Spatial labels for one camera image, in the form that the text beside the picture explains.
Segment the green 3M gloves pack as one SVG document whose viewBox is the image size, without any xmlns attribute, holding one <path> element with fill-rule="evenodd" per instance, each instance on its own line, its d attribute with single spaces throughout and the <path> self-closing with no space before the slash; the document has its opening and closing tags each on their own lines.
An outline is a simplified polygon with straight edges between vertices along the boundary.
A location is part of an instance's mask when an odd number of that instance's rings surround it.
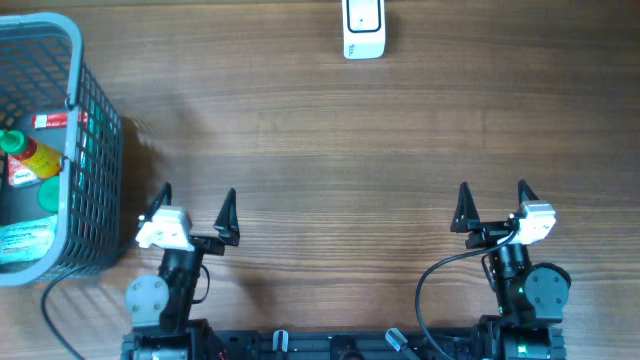
<svg viewBox="0 0 640 360">
<path fill-rule="evenodd" d="M 104 112 L 92 105 L 79 114 L 77 170 L 74 184 L 96 202 L 103 202 L 110 186 L 109 124 Z"/>
</svg>

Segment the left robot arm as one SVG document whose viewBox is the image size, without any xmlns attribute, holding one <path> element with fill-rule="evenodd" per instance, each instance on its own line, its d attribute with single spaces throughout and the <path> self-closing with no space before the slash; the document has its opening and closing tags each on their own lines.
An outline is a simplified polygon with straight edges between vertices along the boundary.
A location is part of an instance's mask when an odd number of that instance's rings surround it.
<svg viewBox="0 0 640 360">
<path fill-rule="evenodd" d="M 194 235 L 188 211 L 171 204 L 172 187 L 165 183 L 138 219 L 135 241 L 141 248 L 164 251 L 156 275 L 143 275 L 129 285 L 125 305 L 132 317 L 131 332 L 123 337 L 122 360 L 227 359 L 226 346 L 205 319 L 190 318 L 191 308 L 204 301 L 195 292 L 206 255 L 222 256 L 237 246 L 240 229 L 236 190 L 225 197 L 213 228 L 216 236 Z"/>
</svg>

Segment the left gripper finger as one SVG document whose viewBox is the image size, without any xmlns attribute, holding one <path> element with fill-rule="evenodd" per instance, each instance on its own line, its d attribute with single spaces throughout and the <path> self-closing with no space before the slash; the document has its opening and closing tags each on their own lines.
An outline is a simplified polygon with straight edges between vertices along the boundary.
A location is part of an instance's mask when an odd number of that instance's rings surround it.
<svg viewBox="0 0 640 360">
<path fill-rule="evenodd" d="M 158 195 L 150 203 L 144 213 L 144 219 L 150 220 L 162 205 L 170 206 L 172 202 L 172 187 L 169 182 L 165 182 Z"/>
<path fill-rule="evenodd" d="M 225 245 L 238 245 L 240 228 L 236 207 L 236 190 L 230 188 L 214 223 L 219 239 Z"/>
</svg>

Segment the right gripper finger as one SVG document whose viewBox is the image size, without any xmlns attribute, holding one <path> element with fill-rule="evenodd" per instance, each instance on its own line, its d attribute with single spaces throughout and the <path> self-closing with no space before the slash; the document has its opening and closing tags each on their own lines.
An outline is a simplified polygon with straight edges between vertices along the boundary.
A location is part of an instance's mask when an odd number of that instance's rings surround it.
<svg viewBox="0 0 640 360">
<path fill-rule="evenodd" d="M 457 206 L 451 221 L 450 231 L 468 233 L 480 229 L 480 217 L 475 206 L 473 195 L 467 182 L 459 187 Z"/>
<path fill-rule="evenodd" d="M 538 196 L 533 192 L 525 179 L 521 179 L 518 182 L 518 203 L 522 204 L 529 201 L 538 201 Z"/>
</svg>

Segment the yellow sauce bottle green cap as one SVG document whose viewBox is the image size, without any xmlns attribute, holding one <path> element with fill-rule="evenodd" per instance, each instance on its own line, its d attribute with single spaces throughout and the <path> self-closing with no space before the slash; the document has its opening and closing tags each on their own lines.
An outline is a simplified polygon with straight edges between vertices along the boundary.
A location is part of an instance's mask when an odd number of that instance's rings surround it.
<svg viewBox="0 0 640 360">
<path fill-rule="evenodd" d="M 3 130 L 1 149 L 40 179 L 49 179 L 62 171 L 62 154 L 59 151 L 21 131 Z"/>
</svg>

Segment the red white toothpaste box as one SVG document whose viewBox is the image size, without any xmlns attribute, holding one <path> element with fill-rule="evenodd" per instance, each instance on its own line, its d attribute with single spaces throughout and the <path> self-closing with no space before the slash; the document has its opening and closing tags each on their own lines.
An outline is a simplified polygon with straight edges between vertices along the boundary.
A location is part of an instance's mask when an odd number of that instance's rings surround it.
<svg viewBox="0 0 640 360">
<path fill-rule="evenodd" d="M 66 128 L 68 125 L 68 119 L 69 114 L 67 112 L 37 114 L 31 117 L 31 123 L 35 130 L 58 129 Z"/>
</svg>

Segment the teal white tissue pack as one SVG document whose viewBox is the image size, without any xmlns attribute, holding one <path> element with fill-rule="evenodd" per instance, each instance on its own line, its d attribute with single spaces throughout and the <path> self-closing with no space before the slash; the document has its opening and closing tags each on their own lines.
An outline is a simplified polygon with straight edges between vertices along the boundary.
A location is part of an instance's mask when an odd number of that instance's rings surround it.
<svg viewBox="0 0 640 360">
<path fill-rule="evenodd" d="M 56 235 L 58 216 L 19 222 L 1 227 L 1 264 L 42 258 Z"/>
</svg>

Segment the small red white carton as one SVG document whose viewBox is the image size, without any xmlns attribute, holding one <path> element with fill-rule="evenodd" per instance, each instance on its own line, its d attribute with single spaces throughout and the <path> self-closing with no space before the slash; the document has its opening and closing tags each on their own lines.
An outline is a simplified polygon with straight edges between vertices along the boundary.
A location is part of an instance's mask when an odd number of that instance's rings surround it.
<svg viewBox="0 0 640 360">
<path fill-rule="evenodd" d="M 35 185 L 39 178 L 26 166 L 12 156 L 8 157 L 8 181 L 14 188 Z"/>
</svg>

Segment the green lid jar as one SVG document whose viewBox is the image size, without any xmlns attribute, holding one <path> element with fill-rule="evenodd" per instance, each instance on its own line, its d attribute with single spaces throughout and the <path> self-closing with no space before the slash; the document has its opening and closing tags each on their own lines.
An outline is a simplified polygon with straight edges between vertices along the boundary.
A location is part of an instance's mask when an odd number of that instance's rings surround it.
<svg viewBox="0 0 640 360">
<path fill-rule="evenodd" d="M 60 177 L 54 176 L 44 181 L 38 190 L 37 200 L 39 206 L 50 213 L 59 210 Z"/>
</svg>

